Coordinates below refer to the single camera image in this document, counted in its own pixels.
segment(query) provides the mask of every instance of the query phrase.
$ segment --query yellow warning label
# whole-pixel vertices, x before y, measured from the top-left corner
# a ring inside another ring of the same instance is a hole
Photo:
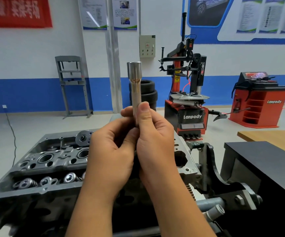
[[[175,75],[174,76],[174,83],[178,83],[178,82],[180,82],[180,77],[178,76],[178,75]]]

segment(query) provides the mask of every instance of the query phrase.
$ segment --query person's right hand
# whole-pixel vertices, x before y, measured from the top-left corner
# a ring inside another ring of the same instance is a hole
[[[121,111],[124,117],[133,116],[132,106]],[[148,102],[137,108],[140,137],[137,155],[142,171],[140,179],[148,189],[172,176],[179,176],[174,160],[174,128],[159,113],[150,109]]]

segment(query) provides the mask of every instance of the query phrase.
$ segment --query wooden table top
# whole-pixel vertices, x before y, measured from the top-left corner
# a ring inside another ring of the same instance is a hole
[[[267,141],[285,151],[285,131],[238,131],[245,141]]]

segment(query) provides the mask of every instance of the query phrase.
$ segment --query red banner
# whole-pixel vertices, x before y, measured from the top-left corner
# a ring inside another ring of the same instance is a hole
[[[52,27],[48,0],[0,0],[0,27]]]

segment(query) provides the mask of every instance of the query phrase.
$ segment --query black threaded post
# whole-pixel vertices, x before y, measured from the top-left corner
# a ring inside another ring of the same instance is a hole
[[[182,13],[183,24],[182,24],[182,41],[185,41],[185,25],[186,25],[186,12]]]
[[[161,59],[163,58],[163,53],[164,53],[164,47],[162,47]]]

